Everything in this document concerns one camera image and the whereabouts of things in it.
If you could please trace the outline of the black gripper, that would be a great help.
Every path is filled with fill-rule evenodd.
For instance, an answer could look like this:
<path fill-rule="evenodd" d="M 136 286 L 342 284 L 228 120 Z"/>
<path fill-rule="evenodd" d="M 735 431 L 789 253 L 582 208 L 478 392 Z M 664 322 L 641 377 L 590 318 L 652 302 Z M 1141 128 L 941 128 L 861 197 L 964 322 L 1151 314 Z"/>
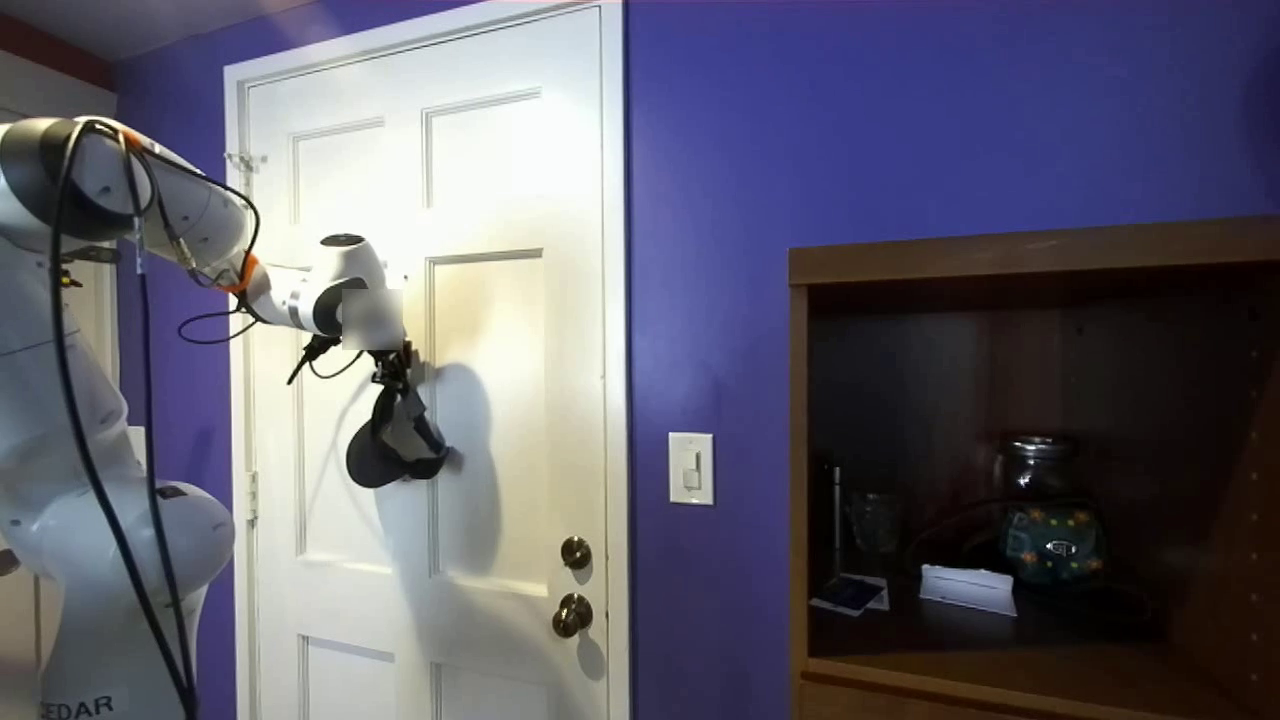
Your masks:
<path fill-rule="evenodd" d="M 441 428 L 427 420 L 427 405 L 419 399 L 419 357 L 412 343 L 398 343 L 377 357 L 377 412 L 372 434 L 398 460 L 446 460 L 447 443 Z"/>

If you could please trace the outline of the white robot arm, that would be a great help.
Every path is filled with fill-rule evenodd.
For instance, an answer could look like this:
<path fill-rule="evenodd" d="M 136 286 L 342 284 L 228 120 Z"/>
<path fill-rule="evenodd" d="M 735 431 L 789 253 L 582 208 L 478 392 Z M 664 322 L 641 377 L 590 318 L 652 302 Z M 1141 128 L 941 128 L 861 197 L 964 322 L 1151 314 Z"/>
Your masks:
<path fill-rule="evenodd" d="M 381 387 L 350 439 L 363 488 L 427 479 L 447 439 L 367 240 L 338 231 L 293 284 L 258 261 L 259 210 L 225 179 L 110 115 L 0 128 L 0 530 L 60 593 L 40 720 L 201 720 L 198 624 L 234 558 L 234 513 L 154 470 L 127 405 L 65 308 L 65 267 L 136 253 L 220 286 L 304 352 L 356 339 Z"/>

